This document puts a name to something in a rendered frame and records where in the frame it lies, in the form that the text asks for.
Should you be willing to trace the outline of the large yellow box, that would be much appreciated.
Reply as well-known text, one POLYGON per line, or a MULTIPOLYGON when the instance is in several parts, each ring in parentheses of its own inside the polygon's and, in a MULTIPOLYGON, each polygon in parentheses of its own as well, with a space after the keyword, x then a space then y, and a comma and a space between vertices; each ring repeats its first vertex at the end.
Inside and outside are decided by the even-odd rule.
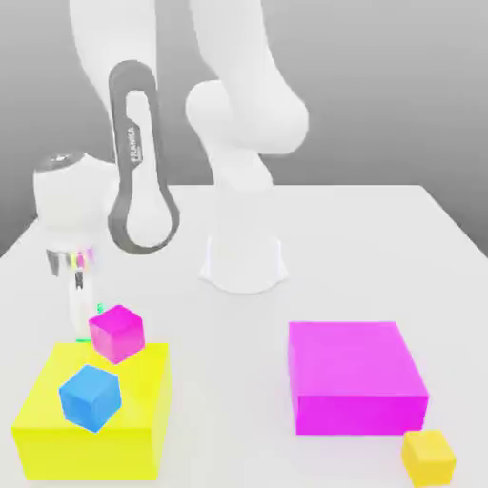
POLYGON ((171 398, 165 343, 149 343, 117 365, 89 343, 55 344, 11 426, 26 478, 157 479, 171 398), (67 421, 58 393, 87 364, 120 383, 121 407, 98 433, 67 421))

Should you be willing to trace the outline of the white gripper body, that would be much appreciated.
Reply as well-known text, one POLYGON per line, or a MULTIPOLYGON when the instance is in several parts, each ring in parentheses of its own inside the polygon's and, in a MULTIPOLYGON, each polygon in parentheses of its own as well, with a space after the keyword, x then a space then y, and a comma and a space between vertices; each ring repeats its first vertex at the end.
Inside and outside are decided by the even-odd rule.
POLYGON ((74 285, 69 288, 69 306, 71 324, 76 338, 90 338, 89 320, 95 315, 93 286, 85 282, 82 288, 74 285))

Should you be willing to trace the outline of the large magenta box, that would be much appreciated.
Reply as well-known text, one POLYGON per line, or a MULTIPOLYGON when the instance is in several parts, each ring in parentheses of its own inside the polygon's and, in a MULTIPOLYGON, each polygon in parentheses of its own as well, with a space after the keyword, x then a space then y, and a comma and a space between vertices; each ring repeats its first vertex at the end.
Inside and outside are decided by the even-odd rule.
POLYGON ((394 322, 292 322, 295 432, 397 436, 422 428, 429 393, 394 322))

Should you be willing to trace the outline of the small magenta cube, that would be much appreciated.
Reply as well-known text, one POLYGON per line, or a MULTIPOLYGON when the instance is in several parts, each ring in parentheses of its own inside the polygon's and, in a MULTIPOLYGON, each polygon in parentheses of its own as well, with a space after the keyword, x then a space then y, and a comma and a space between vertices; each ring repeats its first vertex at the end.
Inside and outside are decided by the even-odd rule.
POLYGON ((115 305, 89 320, 94 350, 112 364, 141 351, 146 344, 142 318, 123 305, 115 305))

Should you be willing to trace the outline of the small yellow cube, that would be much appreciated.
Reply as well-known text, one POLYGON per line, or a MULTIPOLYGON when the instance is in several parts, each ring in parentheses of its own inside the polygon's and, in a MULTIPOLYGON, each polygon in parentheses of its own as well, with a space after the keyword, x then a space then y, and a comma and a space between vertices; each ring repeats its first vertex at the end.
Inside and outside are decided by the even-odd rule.
POLYGON ((451 483, 457 458, 440 430, 406 432, 401 460, 415 488, 451 483))

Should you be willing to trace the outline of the small blue cube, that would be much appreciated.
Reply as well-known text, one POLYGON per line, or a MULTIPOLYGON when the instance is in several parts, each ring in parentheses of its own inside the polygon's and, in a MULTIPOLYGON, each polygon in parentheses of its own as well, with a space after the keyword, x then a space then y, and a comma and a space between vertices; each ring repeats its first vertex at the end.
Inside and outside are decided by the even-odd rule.
POLYGON ((64 418, 95 434, 122 404, 118 376, 90 364, 61 385, 58 394, 64 418))

